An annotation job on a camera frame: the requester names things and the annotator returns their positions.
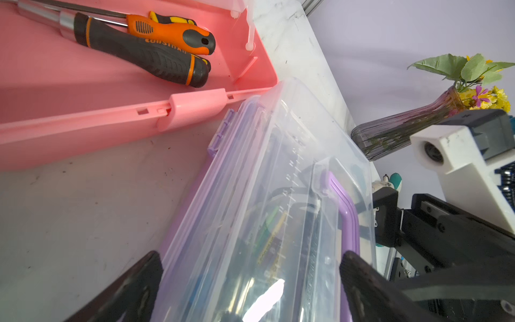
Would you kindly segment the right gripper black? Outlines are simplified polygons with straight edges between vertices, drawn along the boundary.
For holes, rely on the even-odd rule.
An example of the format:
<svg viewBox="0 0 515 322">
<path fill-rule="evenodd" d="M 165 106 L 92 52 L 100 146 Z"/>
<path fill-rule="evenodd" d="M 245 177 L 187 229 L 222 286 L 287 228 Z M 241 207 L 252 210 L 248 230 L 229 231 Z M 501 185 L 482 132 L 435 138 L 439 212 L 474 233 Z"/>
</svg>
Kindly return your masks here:
<svg viewBox="0 0 515 322">
<path fill-rule="evenodd" d="M 409 209 L 398 207 L 398 191 L 373 193 L 376 243 L 396 248 L 420 275 L 514 255 L 514 234 L 430 194 L 415 194 Z"/>
</svg>

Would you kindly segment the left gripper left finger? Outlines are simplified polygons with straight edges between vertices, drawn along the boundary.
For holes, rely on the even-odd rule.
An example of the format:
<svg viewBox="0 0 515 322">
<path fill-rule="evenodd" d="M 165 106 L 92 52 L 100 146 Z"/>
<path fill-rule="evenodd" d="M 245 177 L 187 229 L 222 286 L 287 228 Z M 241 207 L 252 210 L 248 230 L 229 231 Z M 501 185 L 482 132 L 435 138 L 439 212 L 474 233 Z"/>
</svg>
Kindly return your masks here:
<svg viewBox="0 0 515 322">
<path fill-rule="evenodd" d="M 159 253 L 148 252 L 67 321 L 149 321 L 162 274 Z"/>
</svg>

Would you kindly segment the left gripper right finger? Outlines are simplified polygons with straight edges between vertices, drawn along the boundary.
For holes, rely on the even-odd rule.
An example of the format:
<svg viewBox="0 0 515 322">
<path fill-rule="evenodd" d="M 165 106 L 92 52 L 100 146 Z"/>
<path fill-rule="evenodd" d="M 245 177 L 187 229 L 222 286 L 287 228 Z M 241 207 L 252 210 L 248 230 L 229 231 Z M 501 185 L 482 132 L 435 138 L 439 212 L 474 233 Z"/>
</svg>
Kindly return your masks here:
<svg viewBox="0 0 515 322">
<path fill-rule="evenodd" d="M 343 254 L 341 283 L 354 321 L 438 321 L 381 276 L 360 255 Z"/>
</svg>

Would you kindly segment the purple toolbox clear lid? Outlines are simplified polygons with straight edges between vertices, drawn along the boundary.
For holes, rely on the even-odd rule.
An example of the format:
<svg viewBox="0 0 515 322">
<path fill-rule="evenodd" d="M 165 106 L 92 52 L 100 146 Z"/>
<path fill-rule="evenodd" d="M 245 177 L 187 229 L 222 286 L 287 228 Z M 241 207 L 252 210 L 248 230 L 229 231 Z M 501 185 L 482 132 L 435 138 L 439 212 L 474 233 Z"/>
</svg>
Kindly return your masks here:
<svg viewBox="0 0 515 322">
<path fill-rule="evenodd" d="M 153 321 L 351 321 L 339 265 L 375 264 L 371 165 L 298 79 L 229 110 L 162 248 Z"/>
</svg>

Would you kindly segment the pink toolbox clear lid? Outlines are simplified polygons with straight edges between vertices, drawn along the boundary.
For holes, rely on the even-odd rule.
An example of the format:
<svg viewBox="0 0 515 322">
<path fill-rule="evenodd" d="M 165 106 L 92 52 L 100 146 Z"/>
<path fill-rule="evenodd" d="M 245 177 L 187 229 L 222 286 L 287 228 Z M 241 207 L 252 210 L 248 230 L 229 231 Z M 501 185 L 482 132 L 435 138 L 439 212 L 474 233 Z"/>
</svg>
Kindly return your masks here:
<svg viewBox="0 0 515 322">
<path fill-rule="evenodd" d="M 212 32 L 204 87 L 168 82 L 65 39 L 1 4 L 1 170 L 24 170 L 155 136 L 276 85 L 251 1 L 90 1 L 114 12 L 180 16 Z"/>
</svg>

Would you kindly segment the white green work glove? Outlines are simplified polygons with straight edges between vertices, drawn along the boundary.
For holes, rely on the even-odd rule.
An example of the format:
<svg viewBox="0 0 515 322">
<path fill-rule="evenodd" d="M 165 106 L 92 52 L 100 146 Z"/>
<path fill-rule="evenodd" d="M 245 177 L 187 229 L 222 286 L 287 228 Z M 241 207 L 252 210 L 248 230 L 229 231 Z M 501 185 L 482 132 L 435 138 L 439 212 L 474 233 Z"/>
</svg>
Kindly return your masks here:
<svg viewBox="0 0 515 322">
<path fill-rule="evenodd" d="M 375 193 L 385 187 L 389 187 L 400 192 L 402 189 L 402 177 L 398 173 L 393 173 L 390 176 L 385 174 L 382 179 L 372 183 L 372 192 Z"/>
</svg>

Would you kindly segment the yellow flowers in vase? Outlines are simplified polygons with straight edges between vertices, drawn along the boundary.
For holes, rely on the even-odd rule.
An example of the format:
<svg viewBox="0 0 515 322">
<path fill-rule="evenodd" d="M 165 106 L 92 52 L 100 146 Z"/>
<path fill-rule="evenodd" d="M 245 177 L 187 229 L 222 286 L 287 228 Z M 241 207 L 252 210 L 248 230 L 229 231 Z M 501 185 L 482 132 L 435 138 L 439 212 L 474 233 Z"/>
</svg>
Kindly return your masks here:
<svg viewBox="0 0 515 322">
<path fill-rule="evenodd" d="M 461 112 L 510 112 L 508 95 L 494 83 L 503 78 L 502 71 L 513 66 L 512 62 L 488 60 L 482 54 L 443 54 L 416 61 L 411 67 L 440 75 L 452 85 L 428 105 L 356 126 L 351 139 L 368 160 L 375 161 L 409 146 L 410 137 L 417 132 Z"/>
</svg>

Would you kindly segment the black orange screwdriver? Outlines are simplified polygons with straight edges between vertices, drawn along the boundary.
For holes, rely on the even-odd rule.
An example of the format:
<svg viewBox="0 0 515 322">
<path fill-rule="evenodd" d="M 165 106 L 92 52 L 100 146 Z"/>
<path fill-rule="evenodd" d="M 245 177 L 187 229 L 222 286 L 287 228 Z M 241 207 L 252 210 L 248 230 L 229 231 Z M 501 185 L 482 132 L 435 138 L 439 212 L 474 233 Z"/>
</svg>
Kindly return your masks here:
<svg viewBox="0 0 515 322">
<path fill-rule="evenodd" d="M 21 15 L 58 28 L 63 37 L 126 60 L 161 79 L 200 88 L 209 78 L 208 64 L 173 44 L 132 36 L 84 13 L 55 11 L 36 1 L 16 4 Z"/>
</svg>

